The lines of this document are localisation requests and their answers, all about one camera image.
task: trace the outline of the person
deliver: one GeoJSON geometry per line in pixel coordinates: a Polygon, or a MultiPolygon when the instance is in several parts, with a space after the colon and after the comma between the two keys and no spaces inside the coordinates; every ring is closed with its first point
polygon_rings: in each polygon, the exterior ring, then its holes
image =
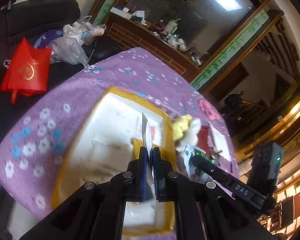
{"type": "Polygon", "coordinates": [[[240,94],[231,94],[226,97],[225,99],[225,106],[221,108],[219,111],[220,114],[226,114],[230,111],[238,109],[242,105],[242,96],[244,95],[244,92],[241,91],[240,94]]]}

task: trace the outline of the ceiling light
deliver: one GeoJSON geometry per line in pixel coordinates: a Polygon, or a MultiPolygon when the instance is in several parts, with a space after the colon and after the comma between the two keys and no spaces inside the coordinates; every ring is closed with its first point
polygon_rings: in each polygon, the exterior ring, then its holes
{"type": "Polygon", "coordinates": [[[238,4],[235,0],[215,0],[220,4],[226,11],[233,11],[242,9],[242,6],[238,4]]]}

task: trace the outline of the brick pattern panel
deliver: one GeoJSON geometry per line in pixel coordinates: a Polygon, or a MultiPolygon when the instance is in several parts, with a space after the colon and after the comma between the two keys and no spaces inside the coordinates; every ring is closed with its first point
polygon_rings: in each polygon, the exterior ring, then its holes
{"type": "Polygon", "coordinates": [[[144,41],[140,37],[134,35],[133,33],[129,32],[128,30],[122,28],[121,26],[115,23],[112,24],[107,35],[112,39],[114,39],[117,42],[118,47],[122,50],[127,50],[135,47],[144,48],[147,51],[154,54],[157,58],[162,60],[165,64],[171,67],[179,75],[183,75],[186,72],[186,69],[184,67],[182,67],[180,64],[175,62],[169,56],[159,51],[155,46],[151,45],[147,41],[144,41]]]}

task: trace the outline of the screw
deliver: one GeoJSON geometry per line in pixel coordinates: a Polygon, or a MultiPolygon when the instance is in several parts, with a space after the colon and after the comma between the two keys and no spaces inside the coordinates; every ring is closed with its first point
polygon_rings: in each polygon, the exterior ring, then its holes
{"type": "Polygon", "coordinates": [[[84,184],[85,189],[93,189],[94,188],[94,183],[93,182],[87,182],[84,184]]]}
{"type": "Polygon", "coordinates": [[[132,172],[131,171],[125,171],[123,174],[122,174],[126,179],[129,179],[132,177],[132,172]]]}
{"type": "Polygon", "coordinates": [[[216,187],[216,184],[213,181],[208,181],[206,183],[206,186],[207,188],[214,189],[216,187]]]}
{"type": "Polygon", "coordinates": [[[168,173],[168,176],[172,179],[175,179],[176,177],[178,177],[178,173],[171,171],[168,173]]]}

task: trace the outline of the white plastic bag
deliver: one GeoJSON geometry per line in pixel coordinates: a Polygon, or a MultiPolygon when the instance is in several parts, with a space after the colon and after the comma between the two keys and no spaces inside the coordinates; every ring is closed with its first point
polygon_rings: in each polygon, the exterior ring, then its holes
{"type": "Polygon", "coordinates": [[[79,63],[84,66],[88,64],[88,57],[77,39],[71,37],[60,37],[50,42],[52,47],[50,64],[65,61],[71,65],[79,63]]]}
{"type": "Polygon", "coordinates": [[[80,46],[83,45],[83,40],[81,40],[82,33],[83,30],[80,30],[77,27],[72,27],[69,24],[63,26],[63,37],[75,38],[80,46]]]}
{"type": "Polygon", "coordinates": [[[72,24],[73,29],[82,31],[80,38],[85,45],[91,44],[96,36],[102,36],[106,29],[104,24],[93,27],[89,22],[91,17],[91,15],[82,17],[72,24]]]}

